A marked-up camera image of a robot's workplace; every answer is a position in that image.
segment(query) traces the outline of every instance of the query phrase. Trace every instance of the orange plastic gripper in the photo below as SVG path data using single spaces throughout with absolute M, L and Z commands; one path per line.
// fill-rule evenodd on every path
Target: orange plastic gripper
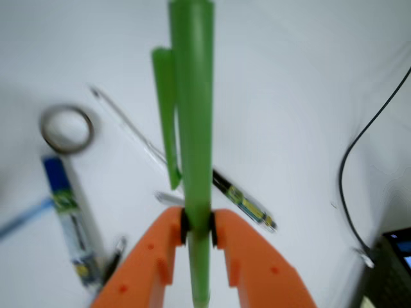
M 165 210 L 103 288 L 92 308 L 160 308 L 173 281 L 175 248 L 182 244 L 182 208 Z M 229 285 L 242 308 L 314 308 L 296 270 L 248 223 L 230 210 L 216 210 L 217 248 L 225 252 Z
M 165 210 L 111 277 L 92 308 L 162 307 L 173 282 L 175 248 L 181 243 L 182 207 Z
M 296 270 L 248 223 L 230 210 L 216 210 L 214 221 L 241 308 L 316 307 Z

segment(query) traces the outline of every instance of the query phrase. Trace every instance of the green plastic piece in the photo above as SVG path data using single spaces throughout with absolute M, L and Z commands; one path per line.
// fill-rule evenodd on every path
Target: green plastic piece
M 171 188 L 176 189 L 180 184 L 181 174 L 177 163 L 177 147 L 174 133 L 176 86 L 173 52 L 170 49 L 157 48 L 152 53 L 152 61 L 159 100 L 162 136 L 166 150 L 168 176 Z
M 169 9 L 172 49 L 153 53 L 155 79 L 172 186 L 177 183 L 178 172 L 171 124 L 173 102 L 177 106 L 185 207 L 191 227 L 188 246 L 193 303 L 196 308 L 206 308 L 210 299 L 214 6 L 208 0 L 174 0 Z M 175 93 L 168 88 L 174 86 Z

